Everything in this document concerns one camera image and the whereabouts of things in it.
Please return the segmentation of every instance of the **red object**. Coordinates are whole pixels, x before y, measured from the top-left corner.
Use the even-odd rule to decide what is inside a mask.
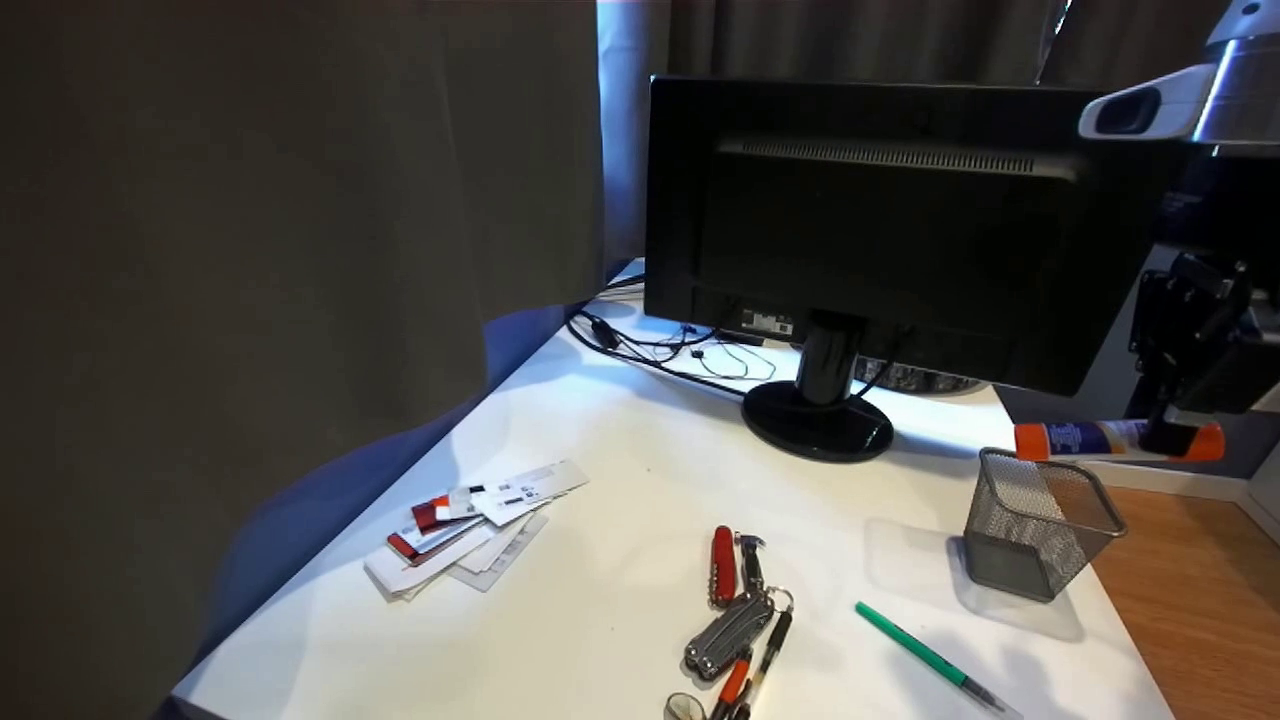
[[[390,533],[386,544],[390,544],[409,562],[420,558],[420,552],[415,552],[398,533]]]
[[[719,711],[744,699],[747,667],[753,667],[753,651],[731,659],[727,681],[725,681],[719,699],[717,699]]]
[[[717,523],[717,536],[712,536],[712,604],[727,606],[731,594],[734,594],[731,526]]]
[[[436,526],[442,509],[446,509],[446,497],[433,497],[433,501],[422,501],[422,503],[413,503],[413,523],[415,523],[415,533]]]

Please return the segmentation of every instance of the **white desk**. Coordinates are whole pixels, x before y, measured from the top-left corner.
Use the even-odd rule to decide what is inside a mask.
[[[757,720],[982,717],[853,598],[1025,717],[1173,717],[1091,570],[1065,594],[1079,623],[1067,639],[995,623],[948,592],[933,540],[963,526],[973,451],[1007,446],[995,397],[873,401],[896,418],[896,446],[873,465],[811,465],[759,443],[731,397],[592,357],[558,331],[176,697],[236,720],[659,720],[668,692],[697,692],[678,651],[712,618],[709,536],[731,523],[769,540],[769,582],[794,592]],[[363,574],[359,554],[404,526],[415,501],[553,461],[570,461],[589,483],[545,512],[549,526],[487,594],[438,574],[386,604]]]

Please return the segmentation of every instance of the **black device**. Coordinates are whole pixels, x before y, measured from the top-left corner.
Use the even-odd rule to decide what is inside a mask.
[[[685,667],[699,681],[725,675],[731,659],[753,651],[753,639],[769,627],[769,618],[769,592],[734,594],[702,633],[685,645]]]
[[[1127,415],[1247,410],[1280,380],[1280,242],[1273,197],[1280,157],[1199,157],[1159,212],[1159,242],[1134,295],[1138,382]]]
[[[1091,90],[650,80],[642,313],[798,344],[744,397],[794,457],[892,443],[856,357],[1077,391],[1193,161],[1077,135]]]

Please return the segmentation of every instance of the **mesh pencil cup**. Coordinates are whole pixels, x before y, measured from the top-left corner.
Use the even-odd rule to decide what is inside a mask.
[[[961,554],[968,580],[1047,604],[1120,533],[1091,470],[982,446]]]

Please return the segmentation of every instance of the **white card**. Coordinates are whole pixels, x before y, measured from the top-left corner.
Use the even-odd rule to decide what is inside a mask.
[[[512,479],[482,483],[482,492],[471,492],[471,509],[487,523],[503,526],[503,523],[553,503],[554,497],[564,497],[581,483],[589,483],[581,467],[545,465],[545,467],[518,470]]]
[[[480,562],[467,562],[471,554],[454,558],[446,567],[451,580],[474,587],[474,592],[487,592],[512,562],[517,554],[531,544],[531,536],[545,526],[549,520],[535,512],[535,516],[524,516],[517,523],[506,523],[495,540],[487,540],[480,552],[480,558],[487,558],[490,552],[487,548],[498,548],[482,567]]]
[[[371,574],[371,582],[382,594],[404,594],[420,582],[429,582],[433,574],[438,574],[446,562],[454,562],[460,554],[474,552],[480,544],[490,540],[487,523],[474,523],[471,533],[463,533],[460,540],[442,544],[436,554],[409,562],[397,548],[380,544],[367,558],[363,570]]]

